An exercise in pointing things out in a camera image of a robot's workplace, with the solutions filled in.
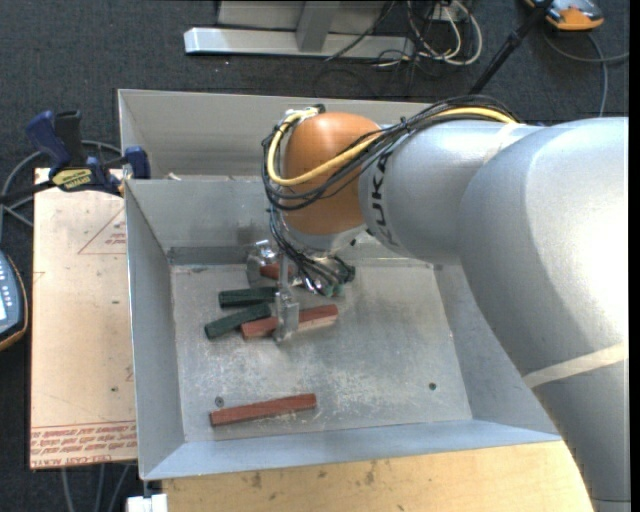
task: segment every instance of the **clamp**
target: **clamp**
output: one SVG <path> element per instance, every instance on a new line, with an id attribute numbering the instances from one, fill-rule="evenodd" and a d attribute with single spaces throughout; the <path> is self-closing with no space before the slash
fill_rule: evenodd
<path id="1" fill-rule="evenodd" d="M 147 154 L 140 146 L 132 146 L 116 160 L 101 163 L 87 156 L 80 134 L 80 111 L 62 112 L 54 116 L 47 110 L 27 125 L 27 137 L 33 146 L 51 160 L 49 182 L 65 192 L 95 190 L 122 196 L 123 183 L 111 174 L 110 165 L 125 166 L 123 179 L 149 179 L 151 171 Z"/>

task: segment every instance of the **dark green block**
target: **dark green block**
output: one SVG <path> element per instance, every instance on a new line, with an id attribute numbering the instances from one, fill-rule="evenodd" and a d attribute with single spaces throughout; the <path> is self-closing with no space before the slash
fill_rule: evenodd
<path id="1" fill-rule="evenodd" d="M 245 322 L 259 320 L 271 316 L 271 308 L 266 302 L 248 307 L 238 313 L 214 320 L 204 326 L 204 332 L 210 340 L 221 336 L 229 331 L 237 329 Z"/>
<path id="2" fill-rule="evenodd" d="M 218 294 L 221 308 L 253 306 L 263 302 L 273 302 L 278 288 L 261 286 L 244 290 L 225 290 Z"/>

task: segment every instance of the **cardboard sheet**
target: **cardboard sheet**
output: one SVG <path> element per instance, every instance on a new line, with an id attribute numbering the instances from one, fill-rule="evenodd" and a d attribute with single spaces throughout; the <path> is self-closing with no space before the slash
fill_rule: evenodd
<path id="1" fill-rule="evenodd" d="M 124 201 L 38 194 L 33 269 L 30 467 L 135 459 Z"/>

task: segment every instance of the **red wooden block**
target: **red wooden block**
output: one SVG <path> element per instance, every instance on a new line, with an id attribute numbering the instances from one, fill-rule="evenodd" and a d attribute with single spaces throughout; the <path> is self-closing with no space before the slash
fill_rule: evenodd
<path id="1" fill-rule="evenodd" d="M 298 330 L 304 331 L 314 327 L 331 325 L 338 318 L 338 307 L 335 304 L 318 306 L 315 308 L 303 309 L 298 315 Z M 242 337 L 245 340 L 270 336 L 278 326 L 278 319 L 275 316 L 245 322 L 240 326 Z"/>
<path id="2" fill-rule="evenodd" d="M 286 398 L 267 400 L 254 404 L 241 405 L 239 407 L 227 407 L 213 411 L 209 416 L 211 425 L 219 427 L 221 425 L 231 425 L 242 421 L 257 420 L 261 418 L 272 418 L 297 411 L 315 409 L 317 405 L 315 393 L 294 395 Z"/>

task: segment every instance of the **yellow cable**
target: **yellow cable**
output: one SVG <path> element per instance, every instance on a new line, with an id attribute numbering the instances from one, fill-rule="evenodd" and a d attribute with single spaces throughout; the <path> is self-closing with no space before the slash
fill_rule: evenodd
<path id="1" fill-rule="evenodd" d="M 375 142 L 381 134 L 373 134 L 369 138 L 362 141 L 360 144 L 354 146 L 353 148 L 341 153 L 340 155 L 332 158 L 331 160 L 326 161 L 325 163 L 319 165 L 315 169 L 311 169 L 310 171 L 301 174 L 295 178 L 281 178 L 275 172 L 274 162 L 275 155 L 278 145 L 280 144 L 280 140 L 284 137 L 285 133 L 291 128 L 293 123 L 297 120 L 304 120 L 307 117 L 311 117 L 317 113 L 317 110 L 314 111 L 297 111 L 293 114 L 287 116 L 282 122 L 281 126 L 286 126 L 285 130 L 278 130 L 274 135 L 271 144 L 269 145 L 269 151 L 267 153 L 267 172 L 269 174 L 269 178 L 271 180 L 283 187 L 291 187 L 293 185 L 300 185 L 301 183 L 306 183 L 309 180 L 312 180 L 316 176 L 327 172 L 329 169 L 333 167 L 337 167 L 342 165 L 352 159 L 352 157 L 357 156 L 359 153 L 364 151 L 369 145 Z M 515 123 L 517 122 L 515 119 L 498 112 L 496 110 L 492 110 L 486 107 L 458 107 L 450 110 L 445 110 L 438 114 L 434 114 L 431 117 L 442 117 L 442 116 L 450 116 L 450 115 L 479 115 L 482 117 L 487 117 L 489 119 L 493 119 L 495 121 L 500 121 L 502 123 Z"/>

